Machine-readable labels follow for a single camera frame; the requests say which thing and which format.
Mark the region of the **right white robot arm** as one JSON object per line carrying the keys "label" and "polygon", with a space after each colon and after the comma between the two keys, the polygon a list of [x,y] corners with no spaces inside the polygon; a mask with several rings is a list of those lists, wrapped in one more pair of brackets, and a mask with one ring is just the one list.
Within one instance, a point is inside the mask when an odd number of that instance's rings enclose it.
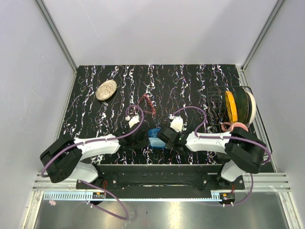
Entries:
{"label": "right white robot arm", "polygon": [[211,151],[229,156],[218,172],[216,183],[222,189],[229,188],[233,182],[245,173],[258,174],[267,150],[266,145],[253,134],[241,127],[231,132],[203,134],[195,131],[177,132],[171,127],[160,129],[157,138],[165,147],[180,153],[185,151]]}

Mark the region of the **red frame sunglasses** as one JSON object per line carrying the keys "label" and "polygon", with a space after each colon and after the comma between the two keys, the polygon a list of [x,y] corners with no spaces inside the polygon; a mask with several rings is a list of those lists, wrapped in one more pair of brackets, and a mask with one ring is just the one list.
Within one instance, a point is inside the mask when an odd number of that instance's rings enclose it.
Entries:
{"label": "red frame sunglasses", "polygon": [[136,105],[141,106],[142,103],[144,103],[144,108],[148,108],[148,110],[143,110],[143,113],[155,117],[156,109],[148,94],[144,93],[137,101]]}

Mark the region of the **blue glasses case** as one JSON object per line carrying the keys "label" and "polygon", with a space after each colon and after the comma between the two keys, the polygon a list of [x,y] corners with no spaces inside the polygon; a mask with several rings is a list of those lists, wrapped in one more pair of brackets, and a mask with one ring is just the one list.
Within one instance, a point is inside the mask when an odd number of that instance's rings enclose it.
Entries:
{"label": "blue glasses case", "polygon": [[163,149],[165,148],[165,142],[163,142],[161,139],[159,139],[157,137],[157,134],[159,133],[160,128],[154,128],[154,129],[150,129],[148,131],[148,139],[150,141],[150,146],[152,148],[159,148],[159,149]]}

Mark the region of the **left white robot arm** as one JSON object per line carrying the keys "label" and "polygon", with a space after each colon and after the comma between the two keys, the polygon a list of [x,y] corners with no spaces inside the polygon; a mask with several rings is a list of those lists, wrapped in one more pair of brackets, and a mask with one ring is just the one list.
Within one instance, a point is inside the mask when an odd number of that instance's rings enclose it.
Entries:
{"label": "left white robot arm", "polygon": [[105,154],[115,154],[119,150],[141,149],[149,145],[148,125],[134,124],[131,128],[96,138],[72,138],[63,135],[52,143],[41,155],[42,177],[48,177],[52,183],[68,178],[84,180],[93,189],[103,183],[101,172],[95,165],[82,160]]}

